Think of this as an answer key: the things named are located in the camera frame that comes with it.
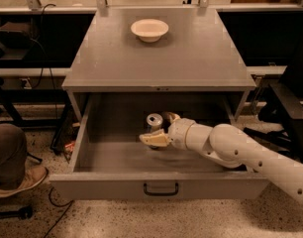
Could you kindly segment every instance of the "cable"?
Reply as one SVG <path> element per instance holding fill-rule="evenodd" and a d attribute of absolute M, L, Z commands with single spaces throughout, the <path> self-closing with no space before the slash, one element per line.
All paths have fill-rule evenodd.
<path fill-rule="evenodd" d="M 48 60 L 49 57 L 48 57 L 48 55 L 47 55 L 47 53 L 46 53 L 43 45 L 39 41 L 37 41 L 35 39 L 31 39 L 31 41 L 34 42 L 34 43 L 36 43 L 41 48 L 41 50 L 43 51 L 43 54 L 45 56 L 45 58 L 43 59 L 43 61 Z M 42 81 L 42 77 L 43 77 L 43 71 L 44 71 L 44 67 L 42 67 L 39 81 L 37 82 L 36 85 L 32 86 L 32 89 L 34 89 L 34 88 L 36 88 L 37 86 L 40 85 L 40 83 Z M 58 108 L 57 108 L 57 98 L 56 98 L 56 94 L 55 94 L 56 87 L 55 87 L 55 84 L 54 84 L 54 79 L 53 79 L 51 67 L 50 67 L 50 78 L 51 78 L 52 88 L 53 88 L 53 91 L 54 91 L 54 96 L 53 96 L 54 97 L 54 112 L 55 112 L 55 119 L 57 120 L 58 119 L 58 110 L 57 110 Z"/>
<path fill-rule="evenodd" d="M 68 203 L 65 203 L 65 204 L 57 204 L 55 202 L 53 202 L 52 198 L 51 198 L 51 194 L 53 192 L 53 187 L 51 188 L 50 190 L 50 193 L 49 193 L 49 200 L 50 200 L 50 203 L 55 206 L 55 207 L 65 207 L 67 206 L 66 210 L 63 212 L 63 214 L 61 215 L 61 217 L 54 223 L 54 225 L 49 229 L 49 231 L 45 234 L 44 238 L 46 238 L 51 232 L 52 230 L 56 227 L 56 225 L 58 224 L 58 222 L 62 219 L 62 217 L 64 216 L 64 214 L 69 210 L 69 208 L 71 207 L 72 203 L 74 202 L 73 200 L 68 202 Z"/>
<path fill-rule="evenodd" d="M 43 23 L 43 20 L 44 20 L 45 10 L 46 10 L 46 8 L 48 6 L 54 6 L 55 7 L 55 4 L 47 4 L 46 6 L 43 7 L 42 14 L 41 14 L 41 20 L 40 20 L 40 24 L 41 24 L 41 36 L 43 36 L 43 34 L 44 34 L 44 23 Z"/>

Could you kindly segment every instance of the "wall outlet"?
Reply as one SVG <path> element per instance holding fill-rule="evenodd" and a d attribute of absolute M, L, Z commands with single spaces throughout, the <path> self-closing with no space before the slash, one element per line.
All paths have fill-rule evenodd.
<path fill-rule="evenodd" d="M 32 89 L 31 80 L 29 77 L 21 77 L 21 86 L 24 89 Z"/>

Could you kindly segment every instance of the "white bowl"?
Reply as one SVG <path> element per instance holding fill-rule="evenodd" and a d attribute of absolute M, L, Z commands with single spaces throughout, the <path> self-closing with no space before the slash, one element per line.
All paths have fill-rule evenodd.
<path fill-rule="evenodd" d="M 169 27 L 161 20 L 145 19 L 135 22 L 132 25 L 131 30 L 143 42 L 153 43 L 167 33 Z"/>

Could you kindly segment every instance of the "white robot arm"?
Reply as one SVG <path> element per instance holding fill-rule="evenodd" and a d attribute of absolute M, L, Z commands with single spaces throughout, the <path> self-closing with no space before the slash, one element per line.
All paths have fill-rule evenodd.
<path fill-rule="evenodd" d="M 232 125 L 212 128 L 169 112 L 162 116 L 171 122 L 168 133 L 158 129 L 158 125 L 156 130 L 152 129 L 152 123 L 159 124 L 159 115 L 151 114 L 148 117 L 151 132 L 140 136 L 144 144 L 153 147 L 171 144 L 178 149 L 192 150 L 226 168 L 244 164 L 303 203 L 303 164 L 271 151 Z"/>

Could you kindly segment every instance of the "drawer handle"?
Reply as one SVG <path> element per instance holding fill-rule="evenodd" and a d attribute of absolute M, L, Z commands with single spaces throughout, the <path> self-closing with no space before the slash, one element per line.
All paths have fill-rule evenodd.
<path fill-rule="evenodd" d="M 149 196 L 173 196 L 179 193 L 179 184 L 176 182 L 174 184 L 174 191 L 173 192 L 164 192 L 164 193 L 157 193 L 157 192 L 149 192 L 148 185 L 144 183 L 144 193 Z"/>

